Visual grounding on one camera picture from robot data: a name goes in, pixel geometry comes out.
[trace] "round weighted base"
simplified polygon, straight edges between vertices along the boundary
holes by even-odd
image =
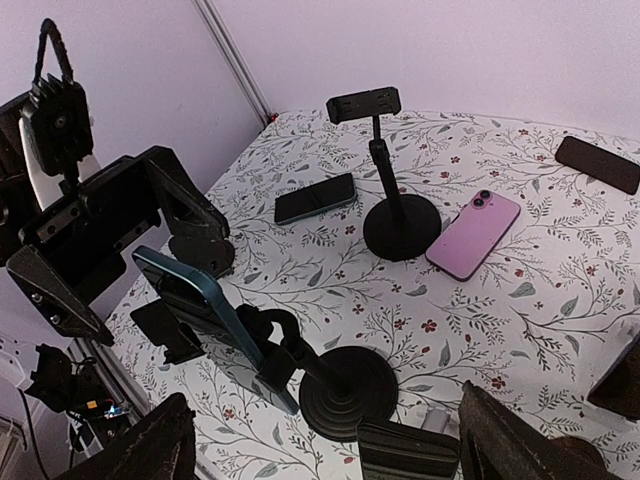
[[[399,262],[422,255],[442,230],[436,207],[418,195],[400,195],[406,220],[396,223],[388,200],[378,203],[364,220],[364,241],[375,255]]]
[[[345,397],[332,394],[309,374],[300,384],[300,411],[318,435],[355,442],[362,417],[388,420],[398,402],[398,380],[384,358],[364,347],[340,347],[320,357],[351,385]]]

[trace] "table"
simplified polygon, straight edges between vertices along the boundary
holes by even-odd
[[[294,312],[319,353],[343,345],[376,349],[400,383],[395,421],[419,426],[428,405],[455,409],[462,383],[471,380],[545,435],[586,438],[611,471],[640,475],[640,432],[608,430],[583,418],[581,407],[588,364],[607,330],[640,317],[640,200],[554,160],[568,134],[633,161],[640,143],[438,112],[383,117],[382,133],[401,191],[431,199],[445,225],[482,188],[522,206],[477,274],[462,284],[424,258],[391,263],[373,256],[362,225],[383,190],[367,152],[370,123],[335,126],[320,111],[291,112],[207,194],[229,219],[237,249],[234,273],[221,280],[232,305]],[[356,179],[356,203],[274,225],[278,195],[345,172]],[[208,358],[162,366],[161,349],[129,318],[155,298],[145,281],[135,283],[107,321],[113,349],[152,403],[174,391],[186,395],[197,411],[198,449],[227,475],[361,478],[355,444],[318,437],[301,415],[267,407]],[[294,393],[300,379],[298,372]]]

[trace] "pink smartphone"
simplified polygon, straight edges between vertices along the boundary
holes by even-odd
[[[520,205],[482,190],[429,247],[427,260],[466,282],[520,215]]]

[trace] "leaf pattern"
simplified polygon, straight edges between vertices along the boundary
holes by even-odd
[[[613,473],[636,478],[637,430],[612,432],[581,413],[587,359],[598,358],[612,325],[640,319],[640,200],[554,155],[573,135],[638,162],[640,143],[459,113],[402,112],[381,122],[398,186],[429,198],[443,220],[456,218],[481,188],[521,205],[474,277],[458,283],[423,257],[373,256],[362,225],[384,190],[368,153],[370,121],[336,126],[321,111],[290,112],[207,193],[229,220],[236,248],[234,273],[220,282],[230,303],[292,312],[319,354],[375,349],[398,378],[394,421],[419,427],[429,407],[455,410],[470,380],[545,435],[591,440]],[[347,172],[356,202],[273,223],[279,195]],[[162,367],[162,347],[129,317],[155,298],[143,279],[135,282],[106,320],[113,351],[152,404],[174,391],[187,397],[199,450],[229,478],[362,478],[355,445],[318,437],[301,415],[286,415],[225,376],[216,362],[239,364],[237,355],[208,350]],[[290,382],[294,396],[301,379],[299,371]]]

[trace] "lavender wall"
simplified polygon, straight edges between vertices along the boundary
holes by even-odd
[[[95,120],[95,153],[102,165],[154,144],[165,145],[176,151],[198,187],[206,189],[259,133],[258,119],[189,0],[4,2],[0,103],[30,87],[40,24],[46,16],[58,24],[76,79],[87,92]],[[52,53],[47,52],[46,71],[57,71]],[[143,241],[160,246],[166,238],[166,231],[155,230]],[[130,268],[97,301],[96,311],[106,315],[136,276]],[[35,312],[4,269],[0,329],[34,343],[68,342]],[[24,418],[15,389],[2,380],[0,412]],[[44,420],[46,425],[54,423]],[[62,441],[64,431],[48,429],[39,435],[41,449],[47,450],[47,443]],[[31,455],[28,452],[21,461],[14,478],[40,477]],[[67,459],[53,461],[47,460],[51,475],[64,469]]]
[[[640,137],[632,0],[213,0],[276,111],[395,85],[404,108]]]

